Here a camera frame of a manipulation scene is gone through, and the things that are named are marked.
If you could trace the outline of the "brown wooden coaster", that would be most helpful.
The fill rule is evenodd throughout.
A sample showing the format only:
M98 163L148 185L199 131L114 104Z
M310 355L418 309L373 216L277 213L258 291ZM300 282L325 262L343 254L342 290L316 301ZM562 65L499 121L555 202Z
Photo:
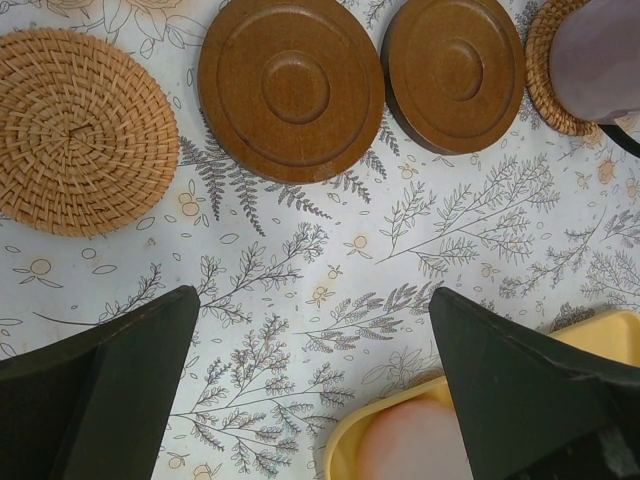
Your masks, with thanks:
M337 1L231 1L198 63L220 147L266 179L317 183L351 168L381 123L384 78L358 20Z
M524 95L524 49L498 1L407 1L385 32L380 59L396 122L439 154L497 142Z

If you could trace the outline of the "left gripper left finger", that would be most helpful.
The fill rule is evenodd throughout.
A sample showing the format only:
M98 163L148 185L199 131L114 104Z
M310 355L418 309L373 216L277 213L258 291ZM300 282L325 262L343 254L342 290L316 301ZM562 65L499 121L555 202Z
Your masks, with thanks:
M4 479L148 479L200 301L180 286L1 363Z

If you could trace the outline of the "yellow plastic tray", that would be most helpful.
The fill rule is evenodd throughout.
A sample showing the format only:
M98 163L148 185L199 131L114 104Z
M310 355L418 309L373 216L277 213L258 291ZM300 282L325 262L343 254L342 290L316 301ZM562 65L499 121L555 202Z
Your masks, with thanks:
M612 361L634 367L639 365L639 315L629 310L606 311L557 330L551 336ZM413 400L430 400L447 408L453 407L446 377L441 375L355 410L339 422L327 441L325 477L331 480L356 480L358 450L369 425L380 412Z

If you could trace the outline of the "woven rattan coaster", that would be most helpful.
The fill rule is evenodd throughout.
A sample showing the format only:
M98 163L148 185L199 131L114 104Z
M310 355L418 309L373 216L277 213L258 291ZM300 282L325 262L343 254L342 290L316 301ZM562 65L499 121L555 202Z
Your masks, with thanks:
M596 133L600 127L578 119L560 104L551 83L550 52L561 23L587 3L587 0L545 1L534 15L524 49L526 86L532 104L549 127L569 136Z
M1 211L90 237L152 209L174 178L179 132L155 79L90 35L33 28L1 38Z

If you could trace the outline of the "purple mug black handle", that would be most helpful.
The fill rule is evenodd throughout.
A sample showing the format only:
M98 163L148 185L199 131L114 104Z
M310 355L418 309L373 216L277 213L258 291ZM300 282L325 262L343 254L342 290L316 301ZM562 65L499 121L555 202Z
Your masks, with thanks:
M615 124L639 113L638 0L589 1L570 13L553 37L549 68L568 113L639 155L639 142Z

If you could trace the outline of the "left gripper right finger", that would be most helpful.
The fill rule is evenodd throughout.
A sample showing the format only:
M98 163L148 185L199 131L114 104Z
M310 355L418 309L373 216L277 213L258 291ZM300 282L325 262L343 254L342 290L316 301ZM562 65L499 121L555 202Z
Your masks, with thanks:
M639 370L441 287L430 319L476 479L636 479Z

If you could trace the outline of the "light pink mug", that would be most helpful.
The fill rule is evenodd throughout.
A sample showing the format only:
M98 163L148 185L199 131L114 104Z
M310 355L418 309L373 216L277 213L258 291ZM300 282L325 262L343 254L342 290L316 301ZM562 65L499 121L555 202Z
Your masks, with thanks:
M359 479L471 479L454 411L431 400L402 402L376 416L357 457Z

